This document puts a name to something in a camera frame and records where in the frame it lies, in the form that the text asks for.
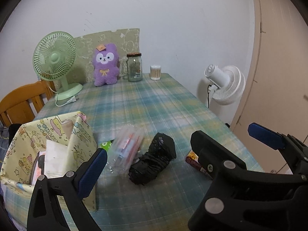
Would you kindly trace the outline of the white standing fan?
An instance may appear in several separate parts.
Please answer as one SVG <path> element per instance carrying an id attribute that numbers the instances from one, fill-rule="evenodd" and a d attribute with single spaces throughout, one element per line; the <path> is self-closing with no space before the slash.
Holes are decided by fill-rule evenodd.
<path id="1" fill-rule="evenodd" d="M 210 81 L 207 89 L 208 107 L 212 100 L 219 105 L 233 104 L 244 92 L 246 78 L 236 66 L 219 68 L 216 65 L 209 65 L 204 75 Z"/>

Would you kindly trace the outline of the green desk fan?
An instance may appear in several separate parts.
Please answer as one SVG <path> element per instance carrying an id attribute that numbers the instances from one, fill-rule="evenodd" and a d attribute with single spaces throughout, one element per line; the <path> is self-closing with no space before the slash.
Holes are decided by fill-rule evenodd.
<path id="1" fill-rule="evenodd" d="M 76 95 L 82 90 L 80 83 L 69 84 L 66 75 L 72 69 L 77 57 L 74 38 L 63 31 L 54 31 L 44 36 L 35 47 L 32 64 L 37 76 L 46 81 L 61 82 L 55 93 L 55 101 L 76 102 Z"/>

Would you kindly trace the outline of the cotton swab container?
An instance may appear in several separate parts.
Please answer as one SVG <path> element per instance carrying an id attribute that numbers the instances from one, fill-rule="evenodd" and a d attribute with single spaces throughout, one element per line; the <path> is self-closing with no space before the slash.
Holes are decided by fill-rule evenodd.
<path id="1" fill-rule="evenodd" d="M 161 79 L 161 66 L 160 65 L 151 65 L 150 66 L 150 79 L 151 80 L 160 80 Z"/>

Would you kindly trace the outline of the glass mug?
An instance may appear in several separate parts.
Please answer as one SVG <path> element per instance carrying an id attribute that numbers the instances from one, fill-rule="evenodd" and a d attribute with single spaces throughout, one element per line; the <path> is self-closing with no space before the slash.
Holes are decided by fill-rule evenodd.
<path id="1" fill-rule="evenodd" d="M 128 79 L 128 67 L 126 59 L 120 59 L 120 76 L 123 79 Z"/>

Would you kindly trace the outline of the beige door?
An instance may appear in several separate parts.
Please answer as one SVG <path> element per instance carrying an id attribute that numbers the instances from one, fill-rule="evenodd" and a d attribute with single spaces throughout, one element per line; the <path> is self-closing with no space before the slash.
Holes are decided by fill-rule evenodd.
<path id="1" fill-rule="evenodd" d="M 231 130 L 268 173 L 286 173 L 282 155 L 249 136 L 258 123 L 307 142 L 307 24 L 291 0 L 254 0 L 255 37 L 246 89 Z"/>

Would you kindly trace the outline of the wooden chair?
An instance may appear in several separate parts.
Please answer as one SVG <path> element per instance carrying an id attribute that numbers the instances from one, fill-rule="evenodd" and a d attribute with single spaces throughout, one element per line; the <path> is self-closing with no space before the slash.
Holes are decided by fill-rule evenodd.
<path id="1" fill-rule="evenodd" d="M 25 124 L 33 121 L 35 113 L 44 107 L 43 97 L 49 100 L 54 95 L 55 86 L 52 81 L 37 81 L 23 85 L 1 100 L 1 122 L 5 127 L 11 124 Z"/>

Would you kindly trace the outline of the pink tissue pack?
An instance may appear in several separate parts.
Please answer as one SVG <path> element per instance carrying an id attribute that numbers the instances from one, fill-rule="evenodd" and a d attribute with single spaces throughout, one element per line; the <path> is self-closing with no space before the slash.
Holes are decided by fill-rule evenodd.
<path id="1" fill-rule="evenodd" d="M 39 151 L 33 162 L 32 172 L 31 172 L 31 184 L 35 185 L 38 177 L 44 174 L 45 165 L 45 151 Z"/>

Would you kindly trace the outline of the green tissue pack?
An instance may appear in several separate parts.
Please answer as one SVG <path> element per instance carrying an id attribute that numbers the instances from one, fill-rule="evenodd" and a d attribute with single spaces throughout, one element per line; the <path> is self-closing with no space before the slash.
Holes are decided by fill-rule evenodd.
<path id="1" fill-rule="evenodd" d="M 109 140 L 109 141 L 103 142 L 103 143 L 98 145 L 98 148 L 102 148 L 102 149 L 104 149 L 108 152 L 110 150 L 111 146 L 112 146 L 113 141 L 114 140 Z"/>

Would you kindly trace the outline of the black plastic bag roll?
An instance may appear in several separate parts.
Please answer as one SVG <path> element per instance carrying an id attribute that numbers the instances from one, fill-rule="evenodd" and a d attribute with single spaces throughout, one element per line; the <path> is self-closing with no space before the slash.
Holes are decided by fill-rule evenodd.
<path id="1" fill-rule="evenodd" d="M 128 175 L 135 185 L 145 185 L 157 176 L 177 158 L 174 140 L 163 133 L 157 133 L 146 153 L 132 164 Z"/>

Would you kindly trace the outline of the clear plastic tube pack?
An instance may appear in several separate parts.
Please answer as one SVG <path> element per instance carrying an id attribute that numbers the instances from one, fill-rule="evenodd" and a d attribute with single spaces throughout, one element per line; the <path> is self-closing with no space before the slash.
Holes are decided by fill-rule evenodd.
<path id="1" fill-rule="evenodd" d="M 126 174 L 137 159 L 144 139 L 144 131 L 133 125 L 125 125 L 108 150 L 107 169 L 113 174 Z"/>

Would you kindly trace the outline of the purple plush bear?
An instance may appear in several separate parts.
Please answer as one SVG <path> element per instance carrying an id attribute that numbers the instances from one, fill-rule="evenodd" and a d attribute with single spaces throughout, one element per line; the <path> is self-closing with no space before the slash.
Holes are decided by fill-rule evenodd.
<path id="1" fill-rule="evenodd" d="M 94 67 L 94 85 L 113 85 L 117 83 L 120 69 L 118 68 L 119 54 L 114 43 L 99 45 L 95 48 L 92 64 Z"/>

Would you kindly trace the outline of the white towel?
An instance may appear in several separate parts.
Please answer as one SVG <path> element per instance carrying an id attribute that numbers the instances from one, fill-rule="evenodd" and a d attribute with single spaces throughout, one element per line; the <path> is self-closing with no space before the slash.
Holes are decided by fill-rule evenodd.
<path id="1" fill-rule="evenodd" d="M 46 141 L 44 174 L 47 178 L 63 177 L 68 157 L 68 146 Z"/>

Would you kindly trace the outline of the patterned cardboard panel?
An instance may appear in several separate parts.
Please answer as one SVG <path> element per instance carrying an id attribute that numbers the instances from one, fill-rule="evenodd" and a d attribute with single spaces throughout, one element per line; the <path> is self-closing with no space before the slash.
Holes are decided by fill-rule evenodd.
<path id="1" fill-rule="evenodd" d="M 94 66 L 103 65 L 112 57 L 121 69 L 127 54 L 139 52 L 139 28 L 102 31 L 75 38 L 77 55 L 75 63 L 66 75 L 69 84 L 85 84 L 95 80 Z"/>

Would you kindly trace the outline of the yellow cartoon fabric storage box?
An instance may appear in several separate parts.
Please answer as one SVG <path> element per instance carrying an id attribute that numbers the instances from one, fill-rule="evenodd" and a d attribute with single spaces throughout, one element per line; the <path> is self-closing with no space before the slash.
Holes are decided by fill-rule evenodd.
<path id="1" fill-rule="evenodd" d="M 11 213 L 27 210 L 25 204 L 41 174 L 56 178 L 75 172 L 97 147 L 87 117 L 80 111 L 21 125 L 1 168 L 6 209 Z"/>

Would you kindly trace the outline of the red snack box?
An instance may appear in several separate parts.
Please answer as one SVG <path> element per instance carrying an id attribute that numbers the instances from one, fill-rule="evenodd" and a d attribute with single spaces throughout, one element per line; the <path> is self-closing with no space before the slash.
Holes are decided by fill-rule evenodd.
<path id="1" fill-rule="evenodd" d="M 191 167 L 195 168 L 211 180 L 213 179 L 211 175 L 208 173 L 206 169 L 204 169 L 198 162 L 198 156 L 193 152 L 193 150 L 190 150 L 185 158 L 185 162 L 189 164 Z"/>

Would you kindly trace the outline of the black garment on chair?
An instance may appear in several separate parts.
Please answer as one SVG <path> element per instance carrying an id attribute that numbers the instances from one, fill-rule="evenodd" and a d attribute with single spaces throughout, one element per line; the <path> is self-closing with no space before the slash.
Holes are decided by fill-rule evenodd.
<path id="1" fill-rule="evenodd" d="M 18 129 L 21 127 L 21 124 L 11 124 L 8 127 L 8 133 L 9 133 L 9 141 L 8 144 L 10 145 L 12 140 L 14 139 L 15 134 L 18 132 Z"/>

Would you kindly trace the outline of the plaid tablecloth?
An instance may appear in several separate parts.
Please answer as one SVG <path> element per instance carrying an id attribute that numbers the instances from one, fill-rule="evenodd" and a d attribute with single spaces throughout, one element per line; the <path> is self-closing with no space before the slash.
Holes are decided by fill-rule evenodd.
<path id="1" fill-rule="evenodd" d="M 187 230 L 211 180 L 185 161 L 191 134 L 201 130 L 242 159 L 251 171 L 261 171 L 248 149 L 204 103 L 169 74 L 159 81 L 120 80 L 114 85 L 84 85 L 75 103 L 57 107 L 50 99 L 38 118 L 81 111 L 95 140 L 115 138 L 131 124 L 144 130 L 142 150 L 157 133 L 173 138 L 176 159 L 156 179 L 135 185 L 127 176 L 104 170 L 97 184 L 98 210 L 92 213 L 102 230 Z"/>

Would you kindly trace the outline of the glass jar with lid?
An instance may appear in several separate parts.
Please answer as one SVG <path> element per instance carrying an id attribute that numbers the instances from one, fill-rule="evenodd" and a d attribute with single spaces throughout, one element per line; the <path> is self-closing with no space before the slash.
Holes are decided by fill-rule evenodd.
<path id="1" fill-rule="evenodd" d="M 142 58 L 141 53 L 127 54 L 127 72 L 129 82 L 142 81 Z"/>

